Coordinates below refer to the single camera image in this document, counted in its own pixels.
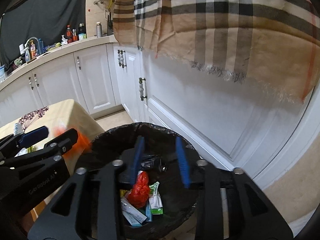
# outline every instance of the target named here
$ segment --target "kitchen countertop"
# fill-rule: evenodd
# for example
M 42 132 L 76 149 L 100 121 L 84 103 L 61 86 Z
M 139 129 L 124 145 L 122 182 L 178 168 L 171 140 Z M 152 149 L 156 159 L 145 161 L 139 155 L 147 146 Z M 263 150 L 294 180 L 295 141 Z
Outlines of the kitchen countertop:
M 90 47 L 94 47 L 94 46 L 98 46 L 106 43 L 115 43 L 115 42 L 117 42 L 117 40 L 114 35 L 105 36 L 101 38 L 90 37 L 81 41 L 75 41 L 68 45 L 64 45 L 62 47 L 53 49 L 48 54 L 38 57 L 37 59 L 30 62 L 29 64 L 25 63 L 21 67 L 14 70 L 12 74 L 0 84 L 0 91 L 4 89 L 7 85 L 9 85 L 11 82 L 19 78 L 20 76 L 35 69 L 36 67 L 39 67 L 44 63 L 47 63 L 48 61 L 51 61 L 53 59 L 62 57 L 64 55 L 73 53 L 81 49 L 87 49 Z

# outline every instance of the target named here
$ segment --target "red stripe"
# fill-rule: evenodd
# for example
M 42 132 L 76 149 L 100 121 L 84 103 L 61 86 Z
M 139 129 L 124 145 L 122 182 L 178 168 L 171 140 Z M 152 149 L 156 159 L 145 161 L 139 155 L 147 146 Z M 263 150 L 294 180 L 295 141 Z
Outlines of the red stripe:
M 316 38 L 317 38 L 316 16 L 314 14 L 314 8 L 311 2 L 310 2 L 310 9 L 311 9 L 313 39 L 312 39 L 312 49 L 311 49 L 311 58 L 310 58 L 309 69 L 308 69 L 308 76 L 307 76 L 306 85 L 304 87 L 304 91 L 302 94 L 302 101 L 304 101 L 304 99 L 306 98 L 309 92 L 310 82 L 311 82 L 312 73 L 313 73 L 313 67 L 314 67 L 315 58 L 316 58 Z

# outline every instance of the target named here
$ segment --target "chrome faucet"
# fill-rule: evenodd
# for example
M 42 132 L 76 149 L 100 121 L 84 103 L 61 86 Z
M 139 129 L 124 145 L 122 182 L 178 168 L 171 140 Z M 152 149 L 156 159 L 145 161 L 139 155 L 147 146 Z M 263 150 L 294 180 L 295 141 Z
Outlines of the chrome faucet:
M 28 46 L 28 43 L 31 41 L 31 40 L 36 40 L 36 49 L 38 50 L 38 54 L 40 54 L 40 42 L 39 42 L 39 39 L 37 37 L 31 37 L 30 39 L 27 40 L 26 44 L 24 44 L 24 48 L 26 49 Z

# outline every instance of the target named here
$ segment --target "tiled wall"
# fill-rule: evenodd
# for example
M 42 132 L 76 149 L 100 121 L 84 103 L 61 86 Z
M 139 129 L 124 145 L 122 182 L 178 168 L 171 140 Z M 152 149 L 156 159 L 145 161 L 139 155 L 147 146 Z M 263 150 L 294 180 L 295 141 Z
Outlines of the tiled wall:
M 108 7 L 110 0 L 103 0 L 103 3 L 100 2 L 95 5 L 94 1 L 98 0 L 85 0 L 85 23 L 87 29 L 87 37 L 93 37 L 96 35 L 96 24 L 101 22 L 102 33 L 107 33 L 107 21 L 105 20 L 105 8 Z

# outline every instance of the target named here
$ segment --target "trash bin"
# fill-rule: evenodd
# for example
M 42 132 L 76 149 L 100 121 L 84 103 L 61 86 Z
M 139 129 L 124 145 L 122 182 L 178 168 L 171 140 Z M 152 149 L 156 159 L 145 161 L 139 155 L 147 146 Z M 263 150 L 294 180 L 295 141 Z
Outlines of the trash bin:
M 88 170 L 102 168 L 107 163 L 119 158 L 124 150 L 134 148 L 138 136 L 145 138 L 145 152 L 159 155 L 164 161 L 175 155 L 175 139 L 180 136 L 176 132 L 151 123 L 132 123 L 119 126 L 98 135 L 92 141 L 92 152 L 83 153 L 76 163 L 76 168 Z M 199 158 L 194 147 L 183 138 L 186 145 L 187 159 L 194 163 Z M 198 190 L 185 189 L 180 177 L 178 161 L 167 164 L 166 172 L 148 171 L 149 184 L 160 182 L 159 193 L 163 203 L 163 215 L 153 215 L 153 221 L 141 227 L 131 227 L 123 220 L 126 238 L 159 239 L 178 228 L 194 212 L 198 199 Z M 97 205 L 92 212 L 96 214 Z M 96 217 L 92 214 L 93 227 Z

